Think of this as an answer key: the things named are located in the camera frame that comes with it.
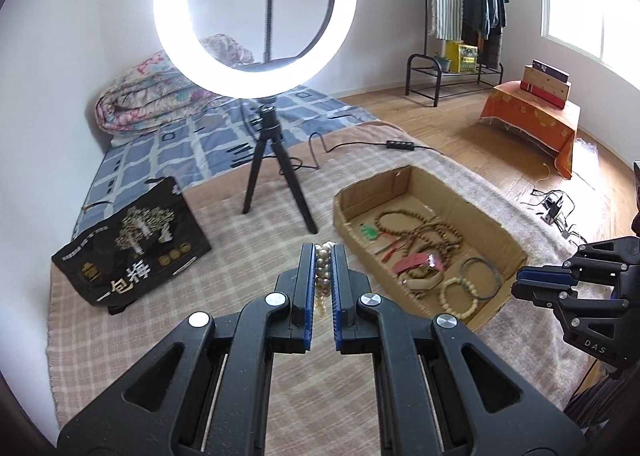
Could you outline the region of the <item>brown cardboard box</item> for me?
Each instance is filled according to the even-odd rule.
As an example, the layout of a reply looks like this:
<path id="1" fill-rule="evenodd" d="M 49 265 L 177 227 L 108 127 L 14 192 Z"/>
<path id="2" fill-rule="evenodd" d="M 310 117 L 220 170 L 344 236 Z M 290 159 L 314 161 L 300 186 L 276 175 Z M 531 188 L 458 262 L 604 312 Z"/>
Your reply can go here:
<path id="1" fill-rule="evenodd" d="M 339 190 L 333 222 L 390 299 L 422 317 L 450 313 L 472 331 L 509 300 L 527 260 L 498 221 L 416 166 Z"/>

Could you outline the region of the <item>orange cloth covered table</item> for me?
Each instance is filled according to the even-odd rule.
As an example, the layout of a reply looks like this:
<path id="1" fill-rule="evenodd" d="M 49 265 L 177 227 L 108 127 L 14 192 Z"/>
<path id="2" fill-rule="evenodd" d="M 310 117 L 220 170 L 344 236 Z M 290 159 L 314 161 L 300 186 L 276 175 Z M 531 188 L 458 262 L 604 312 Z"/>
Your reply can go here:
<path id="1" fill-rule="evenodd" d="M 570 179 L 579 117 L 580 106 L 572 101 L 559 109 L 523 90 L 519 80 L 511 80 L 491 89 L 480 113 L 480 122 L 532 140 L 552 157 L 560 176 Z"/>

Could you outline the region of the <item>blue patterned bed sheet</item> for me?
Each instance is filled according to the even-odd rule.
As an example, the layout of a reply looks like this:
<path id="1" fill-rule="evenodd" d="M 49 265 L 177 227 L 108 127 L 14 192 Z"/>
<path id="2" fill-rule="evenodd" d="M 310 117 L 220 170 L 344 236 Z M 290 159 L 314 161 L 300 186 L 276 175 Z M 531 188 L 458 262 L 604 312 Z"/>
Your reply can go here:
<path id="1" fill-rule="evenodd" d="M 304 86 L 280 94 L 276 106 L 287 147 L 314 132 L 327 135 L 374 120 L 359 106 Z M 172 177 L 186 189 L 248 163 L 259 128 L 258 104 L 232 100 L 111 147 L 94 176 L 73 235 L 132 203 L 149 190 L 150 179 Z"/>

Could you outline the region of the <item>black snack bag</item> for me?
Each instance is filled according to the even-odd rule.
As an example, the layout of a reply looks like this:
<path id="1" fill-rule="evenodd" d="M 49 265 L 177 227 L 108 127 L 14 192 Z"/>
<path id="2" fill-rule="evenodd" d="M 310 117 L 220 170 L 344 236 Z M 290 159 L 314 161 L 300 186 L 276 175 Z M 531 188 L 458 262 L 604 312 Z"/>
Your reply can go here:
<path id="1" fill-rule="evenodd" d="M 212 250 L 175 178 L 160 179 L 52 256 L 90 306 L 116 315 Z"/>

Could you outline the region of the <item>red and tan boxes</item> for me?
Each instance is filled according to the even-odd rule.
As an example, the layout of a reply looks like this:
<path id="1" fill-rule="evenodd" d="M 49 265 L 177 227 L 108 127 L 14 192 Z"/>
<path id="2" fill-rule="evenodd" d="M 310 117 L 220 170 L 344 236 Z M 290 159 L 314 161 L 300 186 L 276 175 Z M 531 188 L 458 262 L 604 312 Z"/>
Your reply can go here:
<path id="1" fill-rule="evenodd" d="M 564 109 L 570 98 L 570 76 L 567 73 L 539 60 L 524 66 L 520 87 L 551 103 L 558 109 Z"/>

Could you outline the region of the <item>folded floral quilt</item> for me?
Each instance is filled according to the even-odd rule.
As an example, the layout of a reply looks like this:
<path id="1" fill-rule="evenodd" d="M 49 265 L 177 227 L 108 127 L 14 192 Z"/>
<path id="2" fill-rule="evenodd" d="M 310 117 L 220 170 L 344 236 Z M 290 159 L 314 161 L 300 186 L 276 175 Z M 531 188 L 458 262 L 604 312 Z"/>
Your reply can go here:
<path id="1" fill-rule="evenodd" d="M 229 101 L 191 82 L 160 50 L 122 72 L 101 92 L 94 118 L 113 137 L 134 137 Z"/>

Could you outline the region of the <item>yellow green box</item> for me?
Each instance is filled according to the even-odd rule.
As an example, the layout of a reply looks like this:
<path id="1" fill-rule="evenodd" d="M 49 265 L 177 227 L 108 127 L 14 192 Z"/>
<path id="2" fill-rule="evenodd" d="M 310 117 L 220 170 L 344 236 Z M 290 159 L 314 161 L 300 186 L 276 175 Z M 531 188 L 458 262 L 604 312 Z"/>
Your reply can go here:
<path id="1" fill-rule="evenodd" d="M 447 40 L 445 58 L 450 61 L 451 73 L 470 74 L 478 70 L 478 49 L 475 46 Z"/>

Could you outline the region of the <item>dark hanging clothes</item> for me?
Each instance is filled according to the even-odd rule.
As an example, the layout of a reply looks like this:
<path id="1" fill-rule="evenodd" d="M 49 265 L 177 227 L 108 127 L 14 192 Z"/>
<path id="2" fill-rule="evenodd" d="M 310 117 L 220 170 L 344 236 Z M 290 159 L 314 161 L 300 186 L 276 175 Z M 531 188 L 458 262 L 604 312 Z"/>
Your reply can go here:
<path id="1" fill-rule="evenodd" d="M 509 0 L 463 0 L 462 42 L 478 49 L 478 60 L 488 68 L 500 66 L 502 34 Z"/>

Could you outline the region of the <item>black mini tripod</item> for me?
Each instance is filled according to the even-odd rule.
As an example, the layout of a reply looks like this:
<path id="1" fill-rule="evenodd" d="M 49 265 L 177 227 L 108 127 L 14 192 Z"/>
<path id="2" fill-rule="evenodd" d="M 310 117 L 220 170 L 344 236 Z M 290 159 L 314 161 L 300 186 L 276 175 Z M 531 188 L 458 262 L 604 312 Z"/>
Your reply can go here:
<path id="1" fill-rule="evenodd" d="M 283 143 L 283 130 L 277 115 L 277 97 L 258 98 L 257 102 L 260 128 L 250 162 L 242 214 L 247 215 L 252 209 L 258 182 L 276 179 L 280 175 L 291 192 L 307 231 L 310 234 L 317 234 L 319 232 L 318 225 L 311 214 L 293 161 Z"/>

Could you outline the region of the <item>black metal clothes rack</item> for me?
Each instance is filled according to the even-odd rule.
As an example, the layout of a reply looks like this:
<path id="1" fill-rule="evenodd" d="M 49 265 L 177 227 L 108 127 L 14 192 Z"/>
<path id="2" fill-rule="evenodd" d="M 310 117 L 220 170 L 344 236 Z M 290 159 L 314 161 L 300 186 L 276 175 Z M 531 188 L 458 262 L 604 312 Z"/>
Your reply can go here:
<path id="1" fill-rule="evenodd" d="M 405 94 L 436 106 L 502 83 L 510 0 L 424 0 L 423 48 L 406 63 Z"/>

